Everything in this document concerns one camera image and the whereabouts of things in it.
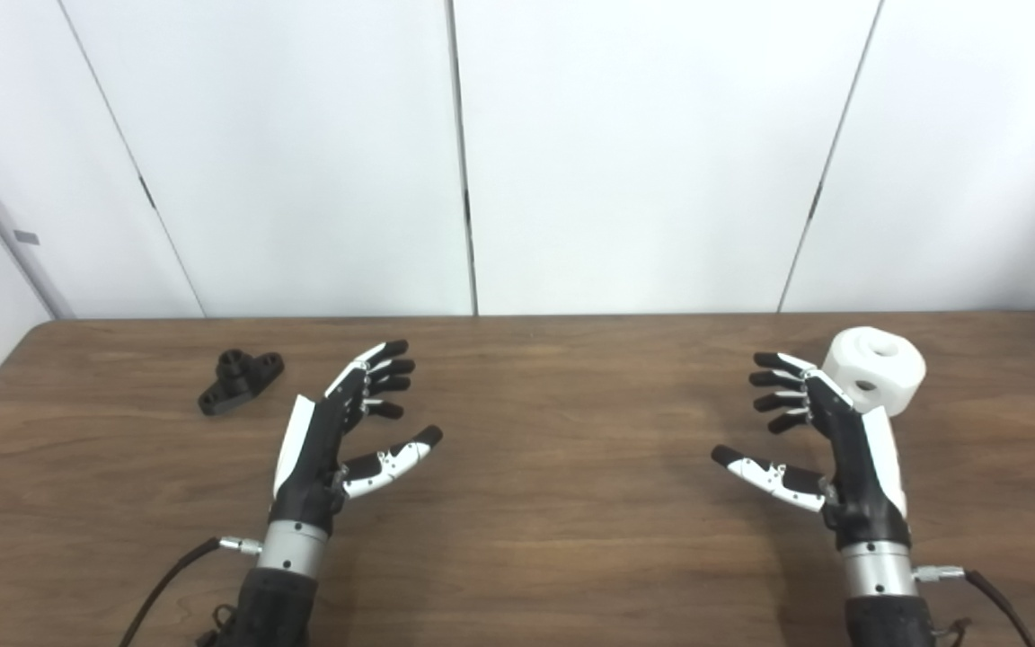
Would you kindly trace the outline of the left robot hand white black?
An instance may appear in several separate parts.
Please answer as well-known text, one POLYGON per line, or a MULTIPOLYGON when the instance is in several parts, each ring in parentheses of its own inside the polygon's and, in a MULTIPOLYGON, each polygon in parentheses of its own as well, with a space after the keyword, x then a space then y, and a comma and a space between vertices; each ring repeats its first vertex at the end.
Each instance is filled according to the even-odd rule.
POLYGON ((402 418, 405 410, 385 394, 411 388, 416 364, 407 351, 406 340, 374 345, 346 364, 321 396, 296 398, 277 458, 270 523, 331 536, 346 503, 397 482, 442 441, 443 430, 430 425, 389 448, 341 458, 342 442, 363 421, 402 418))

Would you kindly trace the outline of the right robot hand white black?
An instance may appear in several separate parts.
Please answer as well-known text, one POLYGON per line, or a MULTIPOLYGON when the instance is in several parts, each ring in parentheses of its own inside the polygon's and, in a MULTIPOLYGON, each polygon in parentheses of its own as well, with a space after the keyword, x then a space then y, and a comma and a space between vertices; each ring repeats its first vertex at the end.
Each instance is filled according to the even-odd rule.
POLYGON ((780 352, 757 352, 753 386, 759 412, 775 412, 771 433, 809 427, 825 438, 834 460, 831 475, 775 460, 745 455, 719 445, 715 463, 774 499, 817 512, 836 536, 838 549, 890 542, 909 548, 907 493, 901 482, 894 430, 883 408, 857 409, 851 395, 825 371, 780 352))

